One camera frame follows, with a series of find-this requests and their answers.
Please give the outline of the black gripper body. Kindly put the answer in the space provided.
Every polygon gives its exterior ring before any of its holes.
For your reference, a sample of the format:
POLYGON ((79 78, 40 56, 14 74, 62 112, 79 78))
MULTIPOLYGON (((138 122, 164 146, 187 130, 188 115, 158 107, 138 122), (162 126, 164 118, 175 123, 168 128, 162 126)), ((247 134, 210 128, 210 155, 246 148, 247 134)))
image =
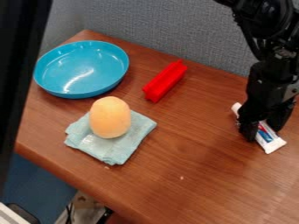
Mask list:
POLYGON ((267 120, 275 108, 295 100, 299 94, 299 74, 290 61, 258 62, 250 68, 247 100, 239 109, 239 121, 267 120))

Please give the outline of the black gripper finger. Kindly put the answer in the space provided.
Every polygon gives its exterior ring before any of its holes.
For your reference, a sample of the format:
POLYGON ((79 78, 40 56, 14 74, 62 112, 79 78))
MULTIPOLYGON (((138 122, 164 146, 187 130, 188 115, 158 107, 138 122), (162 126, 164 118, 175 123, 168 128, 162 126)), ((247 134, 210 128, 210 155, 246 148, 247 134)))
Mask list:
POLYGON ((266 122, 275 132, 278 132, 286 126, 289 118, 294 112, 294 108, 295 100, 289 100, 271 112, 266 122))
POLYGON ((247 139, 248 142, 254 142, 258 133, 259 122, 239 122, 239 133, 247 139))

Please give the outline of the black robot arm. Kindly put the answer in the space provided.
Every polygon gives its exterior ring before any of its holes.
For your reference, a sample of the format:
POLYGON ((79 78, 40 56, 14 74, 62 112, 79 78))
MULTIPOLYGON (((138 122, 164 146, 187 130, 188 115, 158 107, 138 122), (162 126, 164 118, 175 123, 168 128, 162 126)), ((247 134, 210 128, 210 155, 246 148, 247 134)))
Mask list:
POLYGON ((247 77, 247 100, 238 110, 239 133, 252 141, 258 123, 279 131, 299 95, 299 10, 293 0, 214 0, 232 16, 256 57, 247 77))

